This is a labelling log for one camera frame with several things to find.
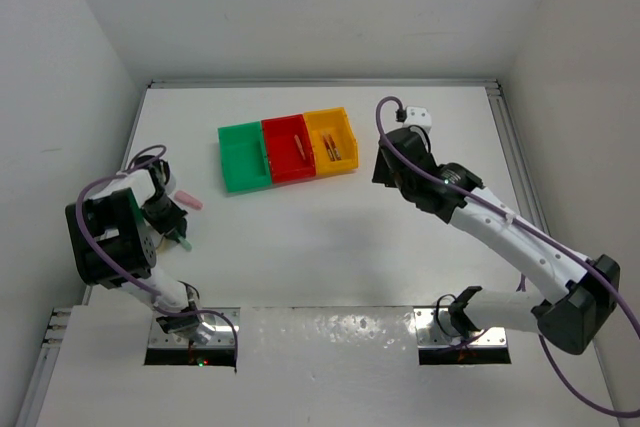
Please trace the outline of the red gel pen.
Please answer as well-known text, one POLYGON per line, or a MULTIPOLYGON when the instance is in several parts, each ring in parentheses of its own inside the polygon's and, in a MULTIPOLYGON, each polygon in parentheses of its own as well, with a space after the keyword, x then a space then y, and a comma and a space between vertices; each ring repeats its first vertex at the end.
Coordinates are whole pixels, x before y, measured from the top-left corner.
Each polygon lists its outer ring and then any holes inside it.
POLYGON ((337 146, 336 146, 336 144, 335 144, 335 142, 333 140, 333 137, 330 134, 327 134, 326 136, 328 137, 329 143, 330 143, 330 145, 331 145, 331 147, 333 149, 334 158, 335 158, 334 160, 335 161, 340 161, 341 160, 341 155, 340 155, 340 152, 339 152, 339 150, 338 150, 338 148, 337 148, 337 146))

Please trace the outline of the pink gel pen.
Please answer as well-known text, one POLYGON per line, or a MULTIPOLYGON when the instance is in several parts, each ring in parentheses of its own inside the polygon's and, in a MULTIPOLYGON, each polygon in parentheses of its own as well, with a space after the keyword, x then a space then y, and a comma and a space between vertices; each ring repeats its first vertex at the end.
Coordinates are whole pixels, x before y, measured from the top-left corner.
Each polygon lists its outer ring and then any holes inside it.
POLYGON ((326 150, 328 152, 329 157, 332 158, 332 159, 335 159, 334 158, 333 149, 332 149, 332 147, 331 147, 331 145, 329 143, 328 137, 324 133, 322 134, 322 140, 323 140, 325 148, 326 148, 326 150))

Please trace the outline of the orange pen cap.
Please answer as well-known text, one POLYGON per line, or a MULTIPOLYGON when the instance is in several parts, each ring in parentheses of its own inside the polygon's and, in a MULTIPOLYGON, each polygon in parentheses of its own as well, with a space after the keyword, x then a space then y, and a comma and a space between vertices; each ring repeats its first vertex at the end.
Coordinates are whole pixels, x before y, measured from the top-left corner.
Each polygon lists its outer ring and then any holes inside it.
POLYGON ((301 139, 299 138, 298 135, 294 135, 294 141, 295 141, 296 147, 298 149, 298 152, 299 152, 301 158, 303 160, 306 160, 306 154, 305 154, 305 151, 304 151, 304 147, 303 147, 301 139))

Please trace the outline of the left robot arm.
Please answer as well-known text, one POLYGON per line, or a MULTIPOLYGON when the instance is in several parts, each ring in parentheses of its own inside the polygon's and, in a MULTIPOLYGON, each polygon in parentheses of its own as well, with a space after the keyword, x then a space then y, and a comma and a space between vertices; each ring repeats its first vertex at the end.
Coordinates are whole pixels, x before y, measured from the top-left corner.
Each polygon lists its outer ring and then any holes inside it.
POLYGON ((187 212, 169 197, 174 181, 168 163, 144 155, 130 171, 103 183, 93 196, 65 208, 81 280, 131 295, 158 314, 164 333, 194 341, 201 326, 199 295, 157 266, 152 238, 156 233, 186 242, 187 212))

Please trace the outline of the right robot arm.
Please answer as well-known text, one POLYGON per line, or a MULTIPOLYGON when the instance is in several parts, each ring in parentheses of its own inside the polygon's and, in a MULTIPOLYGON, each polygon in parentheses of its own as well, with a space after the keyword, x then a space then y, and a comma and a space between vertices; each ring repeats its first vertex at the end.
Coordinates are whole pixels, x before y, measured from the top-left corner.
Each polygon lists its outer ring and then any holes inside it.
POLYGON ((502 206, 482 180, 457 163, 438 164, 422 136, 402 127, 380 142, 373 180, 396 188, 419 210, 474 237, 530 280, 536 290, 494 292, 469 286, 436 316, 449 339, 493 327, 537 333, 572 355, 584 352, 617 303, 594 275, 613 287, 620 267, 610 257, 567 255, 539 239, 539 229, 502 206))

